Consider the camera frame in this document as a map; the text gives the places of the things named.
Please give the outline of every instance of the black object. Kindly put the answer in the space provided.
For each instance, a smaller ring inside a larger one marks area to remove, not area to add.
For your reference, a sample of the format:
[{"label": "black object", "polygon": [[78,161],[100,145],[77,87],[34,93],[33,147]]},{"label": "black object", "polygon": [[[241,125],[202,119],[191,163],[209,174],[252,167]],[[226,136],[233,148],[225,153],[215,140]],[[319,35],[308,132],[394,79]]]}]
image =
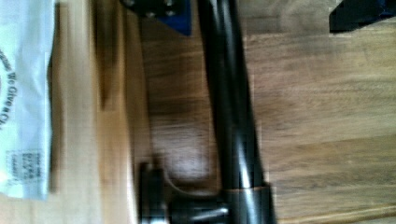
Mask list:
[{"label": "black object", "polygon": [[222,190],[212,197],[185,194],[165,183],[162,169],[143,164],[139,222],[276,224],[271,188],[263,182],[236,0],[199,0],[198,8]]},{"label": "black object", "polygon": [[344,0],[330,15],[330,32],[349,32],[394,16],[396,0]]}]

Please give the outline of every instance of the black faucet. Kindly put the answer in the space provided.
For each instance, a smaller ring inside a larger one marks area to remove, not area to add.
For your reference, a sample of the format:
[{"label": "black faucet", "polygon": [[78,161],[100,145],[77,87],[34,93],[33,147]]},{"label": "black faucet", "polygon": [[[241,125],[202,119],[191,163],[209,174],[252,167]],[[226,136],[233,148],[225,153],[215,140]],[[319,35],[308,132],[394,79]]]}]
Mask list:
[{"label": "black faucet", "polygon": [[[164,17],[183,13],[186,1],[122,3],[137,15]],[[189,195],[166,183],[161,168],[143,164],[139,222],[276,224],[271,187],[263,181],[236,1],[199,0],[198,9],[222,188],[216,196]]]}]

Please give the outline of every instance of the blue object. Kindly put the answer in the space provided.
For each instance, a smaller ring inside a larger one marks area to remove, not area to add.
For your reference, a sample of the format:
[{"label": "blue object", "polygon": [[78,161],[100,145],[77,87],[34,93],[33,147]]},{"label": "blue object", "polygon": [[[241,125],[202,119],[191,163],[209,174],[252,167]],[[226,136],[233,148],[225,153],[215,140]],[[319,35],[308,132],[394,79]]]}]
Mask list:
[{"label": "blue object", "polygon": [[181,14],[170,17],[160,17],[158,19],[183,35],[191,35],[192,25],[190,0],[184,0],[184,9]]}]

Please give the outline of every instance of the wooden surface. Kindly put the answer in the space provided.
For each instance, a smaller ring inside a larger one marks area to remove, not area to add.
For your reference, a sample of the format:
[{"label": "wooden surface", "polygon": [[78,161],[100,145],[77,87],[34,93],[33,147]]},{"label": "wooden surface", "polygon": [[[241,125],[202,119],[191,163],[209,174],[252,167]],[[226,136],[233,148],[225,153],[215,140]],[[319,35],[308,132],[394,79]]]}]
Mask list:
[{"label": "wooden surface", "polygon": [[[395,20],[329,35],[336,5],[240,1],[262,160],[284,224],[396,216]],[[218,164],[196,17],[194,27],[187,38],[143,21],[150,127],[170,178],[213,192]]]},{"label": "wooden surface", "polygon": [[137,17],[117,0],[64,0],[56,28],[49,198],[0,196],[0,223],[136,223],[133,164],[149,153]]},{"label": "wooden surface", "polygon": [[[135,223],[132,164],[149,160],[147,112],[171,179],[219,187],[196,20],[191,38],[143,21],[144,71],[137,20],[116,2],[58,6],[51,194],[1,196],[0,223]],[[329,35],[336,4],[240,1],[266,179],[279,223],[394,223],[395,20]]]}]

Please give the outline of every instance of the plastic bag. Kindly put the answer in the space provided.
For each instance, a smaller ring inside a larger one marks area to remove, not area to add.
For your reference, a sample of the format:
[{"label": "plastic bag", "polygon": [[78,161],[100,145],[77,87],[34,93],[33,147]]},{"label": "plastic bag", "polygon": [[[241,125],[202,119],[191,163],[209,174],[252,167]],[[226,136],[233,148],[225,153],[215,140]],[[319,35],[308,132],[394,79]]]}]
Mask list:
[{"label": "plastic bag", "polygon": [[0,0],[0,192],[10,197],[48,195],[53,32],[52,0]]}]

